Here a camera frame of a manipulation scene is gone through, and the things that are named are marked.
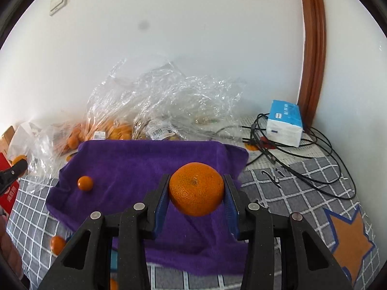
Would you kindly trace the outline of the person's left hand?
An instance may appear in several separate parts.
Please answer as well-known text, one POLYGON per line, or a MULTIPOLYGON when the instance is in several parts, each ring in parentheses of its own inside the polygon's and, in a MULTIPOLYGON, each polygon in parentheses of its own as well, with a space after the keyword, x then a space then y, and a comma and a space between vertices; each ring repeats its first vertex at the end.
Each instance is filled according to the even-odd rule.
POLYGON ((13 244, 10 236, 7 233, 6 217, 1 215, 0 219, 0 240, 1 240, 1 254, 11 267, 13 272, 18 276, 18 279, 23 278, 22 259, 21 256, 13 244))

